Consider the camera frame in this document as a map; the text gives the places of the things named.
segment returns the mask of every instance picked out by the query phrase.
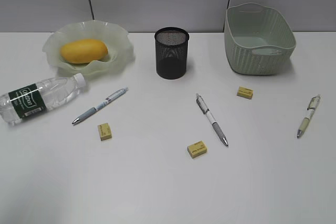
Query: green bottle label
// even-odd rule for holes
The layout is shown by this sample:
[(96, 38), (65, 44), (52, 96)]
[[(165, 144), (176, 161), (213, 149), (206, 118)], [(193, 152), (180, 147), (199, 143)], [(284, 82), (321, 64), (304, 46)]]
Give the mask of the green bottle label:
[(46, 105), (36, 84), (8, 93), (10, 101), (20, 118), (26, 118), (46, 109)]

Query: pen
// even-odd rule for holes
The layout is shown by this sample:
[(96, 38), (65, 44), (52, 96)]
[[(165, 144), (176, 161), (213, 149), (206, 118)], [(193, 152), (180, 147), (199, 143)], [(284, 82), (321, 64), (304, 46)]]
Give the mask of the pen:
[(313, 117), (315, 110), (317, 109), (317, 106), (319, 105), (321, 100), (321, 95), (318, 94), (316, 97), (313, 97), (310, 100), (310, 103), (308, 105), (307, 108), (307, 115), (304, 117), (304, 119), (302, 120), (302, 123), (298, 129), (298, 134), (297, 134), (297, 138), (300, 138), (304, 132), (306, 131), (306, 128), (308, 127), (308, 124), (311, 120), (311, 118)]
[(229, 144), (227, 143), (227, 139), (223, 133), (223, 131), (221, 130), (221, 128), (219, 127), (218, 123), (216, 122), (214, 116), (211, 114), (209, 108), (207, 107), (207, 105), (205, 104), (203, 98), (197, 93), (196, 94), (196, 103), (198, 104), (198, 106), (200, 107), (200, 109), (202, 110), (203, 114), (206, 115), (206, 117), (209, 119), (212, 127), (214, 128), (216, 134), (218, 135), (220, 141), (227, 147), (229, 147)]
[(106, 105), (110, 104), (111, 102), (113, 102), (115, 99), (121, 97), (123, 94), (125, 94), (128, 91), (128, 88), (124, 88), (124, 89), (119, 89), (118, 91), (116, 91), (115, 93), (113, 93), (112, 95), (110, 95), (109, 97), (107, 97), (105, 99), (105, 101), (103, 101), (101, 104), (99, 104), (97, 107), (92, 107), (90, 108), (87, 112), (84, 112), (82, 115), (80, 115), (79, 117), (77, 117), (72, 124), (76, 125), (82, 121), (84, 121), (86, 118), (92, 116), (93, 114), (95, 114), (97, 111), (101, 110), (102, 108), (104, 108)]

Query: pen grip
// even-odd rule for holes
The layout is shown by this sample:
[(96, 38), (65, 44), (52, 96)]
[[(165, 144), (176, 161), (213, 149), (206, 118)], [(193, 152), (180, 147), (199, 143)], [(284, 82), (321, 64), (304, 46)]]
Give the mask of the pen grip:
[(215, 122), (212, 124), (212, 127), (214, 128), (216, 134), (218, 135), (219, 139), (223, 142), (223, 140), (226, 138), (221, 127), (219, 127), (218, 123)]
[(95, 108), (90, 108), (87, 112), (84, 112), (78, 118), (79, 118), (79, 120), (83, 121), (86, 118), (88, 118), (88, 117), (92, 116), (93, 114), (95, 114), (96, 112), (97, 112), (97, 110)]
[(299, 130), (305, 132), (309, 122), (310, 120), (308, 118), (304, 118), (300, 124)]

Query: pen tip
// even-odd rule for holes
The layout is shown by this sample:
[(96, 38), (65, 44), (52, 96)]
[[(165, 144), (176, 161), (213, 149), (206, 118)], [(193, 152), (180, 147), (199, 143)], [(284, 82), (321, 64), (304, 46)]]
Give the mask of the pen tip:
[(302, 136), (302, 134), (303, 134), (303, 131), (298, 130), (298, 134), (296, 135), (296, 137), (297, 137), (297, 138), (300, 138), (300, 137)]
[(77, 123), (79, 123), (79, 119), (78, 119), (78, 118), (76, 118), (76, 119), (72, 122), (73, 125), (76, 125)]
[(222, 141), (222, 142), (224, 143), (224, 145), (225, 145), (226, 147), (229, 147), (229, 143), (227, 142), (226, 137), (223, 137), (223, 141)]

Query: gray pen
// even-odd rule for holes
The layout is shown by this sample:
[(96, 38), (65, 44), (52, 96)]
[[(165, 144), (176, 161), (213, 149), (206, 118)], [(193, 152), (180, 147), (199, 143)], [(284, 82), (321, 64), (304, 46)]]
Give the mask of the gray pen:
[(218, 135), (220, 141), (223, 144), (225, 144), (225, 146), (229, 147), (229, 144), (227, 143), (227, 139), (226, 139), (223, 131), (219, 127), (219, 125), (216, 122), (214, 116), (211, 114), (211, 112), (210, 112), (209, 108), (207, 107), (207, 105), (205, 104), (203, 98), (198, 93), (196, 94), (196, 103), (198, 104), (198, 106), (202, 110), (203, 114), (205, 114), (206, 117), (209, 119), (209, 121), (210, 121), (212, 127), (214, 128), (216, 134)]
[(124, 88), (124, 89), (119, 89), (118, 91), (116, 91), (115, 93), (113, 93), (112, 95), (110, 95), (109, 97), (107, 97), (105, 99), (105, 101), (103, 101), (101, 104), (99, 104), (97, 107), (93, 107), (90, 108), (87, 112), (84, 112), (82, 115), (80, 115), (79, 117), (77, 117), (72, 124), (76, 125), (82, 121), (84, 121), (86, 118), (92, 116), (93, 114), (95, 114), (97, 111), (101, 110), (102, 108), (104, 108), (106, 105), (110, 104), (111, 102), (113, 102), (115, 99), (121, 97), (123, 94), (125, 94), (128, 91), (128, 88)]

